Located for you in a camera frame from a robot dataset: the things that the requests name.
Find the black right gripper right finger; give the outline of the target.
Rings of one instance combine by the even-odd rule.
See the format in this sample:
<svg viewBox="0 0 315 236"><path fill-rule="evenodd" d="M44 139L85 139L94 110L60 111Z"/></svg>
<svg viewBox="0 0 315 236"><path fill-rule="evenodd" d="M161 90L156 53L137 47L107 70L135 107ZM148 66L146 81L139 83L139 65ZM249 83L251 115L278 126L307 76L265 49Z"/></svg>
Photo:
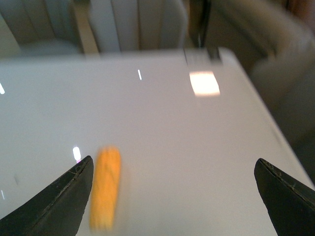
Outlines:
<svg viewBox="0 0 315 236"><path fill-rule="evenodd" d="M259 194L279 236L315 234L315 191L260 158L254 167Z"/></svg>

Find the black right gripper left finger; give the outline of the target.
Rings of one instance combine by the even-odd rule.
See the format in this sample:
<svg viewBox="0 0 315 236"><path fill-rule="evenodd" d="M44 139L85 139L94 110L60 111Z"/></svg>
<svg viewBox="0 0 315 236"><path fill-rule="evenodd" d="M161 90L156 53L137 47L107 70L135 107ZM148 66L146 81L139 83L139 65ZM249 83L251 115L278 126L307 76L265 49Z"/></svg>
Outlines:
<svg viewBox="0 0 315 236"><path fill-rule="evenodd" d="M0 221L2 236L74 236L92 188L94 163L86 156Z"/></svg>

